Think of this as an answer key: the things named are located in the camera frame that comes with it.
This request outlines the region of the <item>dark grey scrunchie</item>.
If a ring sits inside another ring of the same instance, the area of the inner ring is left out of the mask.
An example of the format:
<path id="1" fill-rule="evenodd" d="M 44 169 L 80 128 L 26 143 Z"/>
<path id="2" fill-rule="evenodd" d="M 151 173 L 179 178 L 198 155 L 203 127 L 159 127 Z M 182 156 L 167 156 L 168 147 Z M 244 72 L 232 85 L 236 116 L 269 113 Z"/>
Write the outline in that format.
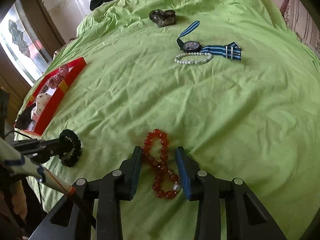
<path id="1" fill-rule="evenodd" d="M 157 27 L 163 28 L 176 23 L 176 12 L 174 10 L 153 10 L 149 12 L 149 19 L 155 23 Z"/>

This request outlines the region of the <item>white patterned pole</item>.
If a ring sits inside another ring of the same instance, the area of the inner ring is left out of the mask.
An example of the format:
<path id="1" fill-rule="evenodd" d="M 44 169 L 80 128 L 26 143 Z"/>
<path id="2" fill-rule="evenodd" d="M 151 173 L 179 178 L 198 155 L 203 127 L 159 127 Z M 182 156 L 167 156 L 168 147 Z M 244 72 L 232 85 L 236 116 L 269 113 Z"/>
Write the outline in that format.
<path id="1" fill-rule="evenodd" d="M 72 196 L 75 193 L 75 188 L 72 185 L 58 178 L 40 164 L 35 164 L 29 158 L 21 155 L 4 139 L 1 139 L 1 164 L 15 174 L 33 176 L 47 187 L 67 196 Z"/>

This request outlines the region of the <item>striped floral bedding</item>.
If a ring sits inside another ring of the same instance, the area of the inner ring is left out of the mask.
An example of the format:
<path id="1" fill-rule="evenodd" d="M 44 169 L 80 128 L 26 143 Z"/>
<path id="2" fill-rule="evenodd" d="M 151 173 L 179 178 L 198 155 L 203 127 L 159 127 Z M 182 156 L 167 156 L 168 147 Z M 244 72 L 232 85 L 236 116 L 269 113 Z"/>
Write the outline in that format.
<path id="1" fill-rule="evenodd" d="M 281 14 L 289 29 L 319 57 L 319 29 L 300 0 L 284 0 Z"/>

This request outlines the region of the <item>blue striped strap watch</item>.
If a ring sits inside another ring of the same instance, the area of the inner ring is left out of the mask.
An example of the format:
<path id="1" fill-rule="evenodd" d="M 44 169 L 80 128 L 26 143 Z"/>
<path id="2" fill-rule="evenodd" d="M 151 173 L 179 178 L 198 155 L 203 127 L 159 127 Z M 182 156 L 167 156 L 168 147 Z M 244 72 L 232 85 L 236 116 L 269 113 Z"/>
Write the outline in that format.
<path id="1" fill-rule="evenodd" d="M 176 42 L 181 51 L 187 55 L 207 55 L 207 56 L 222 56 L 226 59 L 241 61 L 242 49 L 240 45 L 233 41 L 227 45 L 206 45 L 202 46 L 197 41 L 186 41 L 181 40 L 182 37 L 187 36 L 193 32 L 200 25 L 200 21 L 196 20 L 189 25 L 184 31 L 180 33 Z"/>

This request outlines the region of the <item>green bed sheet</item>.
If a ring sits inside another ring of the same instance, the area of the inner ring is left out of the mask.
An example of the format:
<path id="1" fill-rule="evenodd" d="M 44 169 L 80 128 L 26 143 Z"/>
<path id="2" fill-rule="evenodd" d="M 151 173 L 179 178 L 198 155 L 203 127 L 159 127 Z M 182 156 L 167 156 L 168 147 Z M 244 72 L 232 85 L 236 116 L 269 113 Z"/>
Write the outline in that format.
<path id="1" fill-rule="evenodd" d="M 174 10 L 163 28 L 149 12 Z M 187 55 L 236 41 L 241 61 Z M 287 239 L 299 239 L 319 209 L 319 59 L 271 0 L 117 0 L 87 15 L 77 38 L 49 66 L 79 57 L 86 67 L 60 102 L 43 138 L 80 138 L 72 168 L 45 166 L 68 183 L 115 170 L 148 132 L 168 134 L 169 165 L 185 151 L 216 178 L 240 177 Z"/>

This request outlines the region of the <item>red tray white inside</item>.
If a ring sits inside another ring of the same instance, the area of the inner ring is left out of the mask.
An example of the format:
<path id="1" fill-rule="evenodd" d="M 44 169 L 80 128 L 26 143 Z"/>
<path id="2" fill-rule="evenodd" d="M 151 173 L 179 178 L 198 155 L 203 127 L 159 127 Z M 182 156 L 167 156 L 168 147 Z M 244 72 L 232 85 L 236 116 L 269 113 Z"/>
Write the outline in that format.
<path id="1" fill-rule="evenodd" d="M 85 59 L 80 57 L 45 75 L 29 97 L 14 127 L 28 134 L 41 136 L 64 95 L 86 65 Z"/>

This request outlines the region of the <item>white cherry print scrunchie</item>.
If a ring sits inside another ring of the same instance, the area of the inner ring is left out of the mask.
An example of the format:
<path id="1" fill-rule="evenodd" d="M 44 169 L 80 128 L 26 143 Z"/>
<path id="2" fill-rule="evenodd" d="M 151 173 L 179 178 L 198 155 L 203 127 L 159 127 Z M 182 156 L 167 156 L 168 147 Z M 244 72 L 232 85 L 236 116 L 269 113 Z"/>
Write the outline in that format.
<path id="1" fill-rule="evenodd" d="M 51 99 L 51 95 L 48 93 L 40 93 L 36 98 L 36 106 L 31 111 L 31 119 L 35 122 L 38 122 L 41 114 L 43 113 L 46 105 Z"/>

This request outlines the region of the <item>red plaid scrunchie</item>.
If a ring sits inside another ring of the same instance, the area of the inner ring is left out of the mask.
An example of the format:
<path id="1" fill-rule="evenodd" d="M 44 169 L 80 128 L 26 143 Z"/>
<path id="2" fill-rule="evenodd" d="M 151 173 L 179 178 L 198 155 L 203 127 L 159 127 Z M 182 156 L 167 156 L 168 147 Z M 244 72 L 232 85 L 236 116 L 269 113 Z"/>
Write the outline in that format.
<path id="1" fill-rule="evenodd" d="M 48 80 L 47 82 L 48 87 L 50 89 L 56 89 L 68 73 L 69 73 L 68 67 L 66 65 L 61 66 L 57 74 L 52 76 Z"/>

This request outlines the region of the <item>window with bars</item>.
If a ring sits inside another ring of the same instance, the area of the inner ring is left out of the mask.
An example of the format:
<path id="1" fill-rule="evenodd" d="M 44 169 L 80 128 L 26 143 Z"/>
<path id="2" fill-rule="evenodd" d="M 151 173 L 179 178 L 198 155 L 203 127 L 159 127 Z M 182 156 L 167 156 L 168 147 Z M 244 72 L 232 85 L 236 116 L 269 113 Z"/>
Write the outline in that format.
<path id="1" fill-rule="evenodd" d="M 20 0 L 15 1 L 1 21 L 1 46 L 15 69 L 31 86 L 53 60 L 31 26 Z"/>

